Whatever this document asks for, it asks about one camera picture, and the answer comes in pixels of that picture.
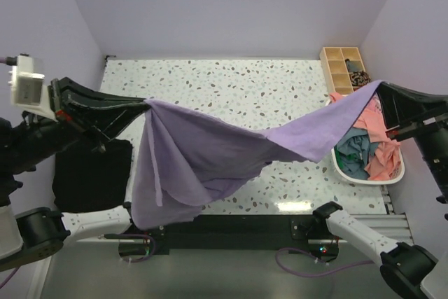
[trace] black cloth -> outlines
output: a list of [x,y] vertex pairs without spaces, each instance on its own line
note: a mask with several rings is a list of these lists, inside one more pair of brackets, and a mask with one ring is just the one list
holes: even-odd
[[56,154],[53,192],[60,211],[83,213],[117,207],[125,201],[130,176],[132,145],[113,140],[106,152],[77,143]]

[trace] wooden organizer box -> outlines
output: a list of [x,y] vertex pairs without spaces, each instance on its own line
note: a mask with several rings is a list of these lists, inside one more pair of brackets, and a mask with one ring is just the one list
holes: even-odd
[[358,68],[365,71],[361,54],[357,47],[324,47],[321,51],[321,62],[328,92],[338,92],[341,95],[351,94],[358,87],[351,85],[350,73],[345,59],[350,59]]

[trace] clothing pile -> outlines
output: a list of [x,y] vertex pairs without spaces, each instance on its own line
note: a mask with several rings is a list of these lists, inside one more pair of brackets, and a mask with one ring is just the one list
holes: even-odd
[[[337,92],[330,95],[332,102],[343,97]],[[335,154],[339,168],[354,179],[386,181],[395,176],[401,165],[400,143],[386,135],[377,95],[337,143]]]

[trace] small object in tray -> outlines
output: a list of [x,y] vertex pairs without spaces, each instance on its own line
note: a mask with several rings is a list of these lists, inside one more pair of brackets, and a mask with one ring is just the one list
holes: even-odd
[[349,73],[363,70],[362,66],[360,67],[357,63],[350,61],[350,59],[345,59],[345,65],[347,66]]
[[365,71],[355,71],[350,73],[350,81],[352,86],[362,87],[363,85],[372,82],[372,79]]

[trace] gray floor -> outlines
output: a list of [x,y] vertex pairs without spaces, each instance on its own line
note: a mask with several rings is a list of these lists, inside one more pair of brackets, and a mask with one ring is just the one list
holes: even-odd
[[[322,272],[364,260],[344,244],[329,267],[300,255],[282,258],[301,272]],[[285,273],[273,251],[172,251],[144,263],[119,262],[116,243],[78,243],[52,260],[42,299],[66,298],[398,298],[374,265],[334,277],[303,279]]]

